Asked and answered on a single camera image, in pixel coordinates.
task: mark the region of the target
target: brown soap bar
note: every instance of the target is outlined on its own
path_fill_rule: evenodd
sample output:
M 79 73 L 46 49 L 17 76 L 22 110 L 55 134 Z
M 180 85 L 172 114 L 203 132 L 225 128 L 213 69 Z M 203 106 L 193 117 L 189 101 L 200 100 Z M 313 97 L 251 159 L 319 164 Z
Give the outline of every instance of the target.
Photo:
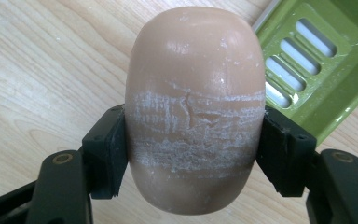
M 210 7 L 157 15 L 133 47 L 125 102 L 131 172 L 148 202 L 200 215 L 235 200 L 265 105 L 262 52 L 246 21 Z

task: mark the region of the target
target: green soap dish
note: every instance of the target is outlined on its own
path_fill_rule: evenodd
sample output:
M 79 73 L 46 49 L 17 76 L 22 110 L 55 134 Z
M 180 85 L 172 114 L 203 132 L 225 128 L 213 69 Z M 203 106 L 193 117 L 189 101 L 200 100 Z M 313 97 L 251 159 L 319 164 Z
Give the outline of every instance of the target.
M 320 144 L 358 106 L 358 1 L 272 1 L 254 30 L 267 105 Z

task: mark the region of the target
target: soap bar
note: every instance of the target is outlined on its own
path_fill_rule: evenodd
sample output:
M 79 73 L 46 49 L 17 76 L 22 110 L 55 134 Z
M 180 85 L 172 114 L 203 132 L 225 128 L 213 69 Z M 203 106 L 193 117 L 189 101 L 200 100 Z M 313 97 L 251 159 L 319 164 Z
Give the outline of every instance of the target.
M 222 209 L 255 161 L 265 111 L 257 37 L 222 9 L 162 12 L 135 41 L 125 104 L 131 173 L 144 198 L 182 215 Z

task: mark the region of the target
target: light wood surface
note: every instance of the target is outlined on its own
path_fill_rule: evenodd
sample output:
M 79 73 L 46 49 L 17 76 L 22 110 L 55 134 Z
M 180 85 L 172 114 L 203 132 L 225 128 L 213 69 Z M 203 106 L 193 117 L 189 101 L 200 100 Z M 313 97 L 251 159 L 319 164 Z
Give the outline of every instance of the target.
M 0 1 L 0 195 L 35 179 L 46 156 L 78 149 L 113 105 L 124 103 L 134 40 L 159 12 L 220 7 L 251 24 L 269 0 Z M 358 156 L 358 108 L 318 148 Z M 282 198 L 257 165 L 238 199 L 205 216 L 148 204 L 128 168 L 118 198 L 93 201 L 95 223 L 308 223 L 303 198 Z

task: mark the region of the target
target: wood grain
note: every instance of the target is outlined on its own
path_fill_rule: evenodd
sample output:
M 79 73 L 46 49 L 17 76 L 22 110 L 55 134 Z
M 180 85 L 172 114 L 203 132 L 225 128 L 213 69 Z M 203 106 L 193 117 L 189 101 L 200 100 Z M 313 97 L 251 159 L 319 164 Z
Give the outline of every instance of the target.
M 268 3 L 0 0 L 0 195 L 37 179 L 46 156 L 78 149 L 103 112 L 124 103 L 132 45 L 159 12 L 220 7 L 253 23 Z M 326 147 L 358 155 L 358 108 L 318 149 Z M 282 198 L 256 165 L 230 206 L 177 216 L 148 204 L 128 169 L 119 197 L 93 201 L 93 212 L 95 223 L 308 223 L 305 196 Z

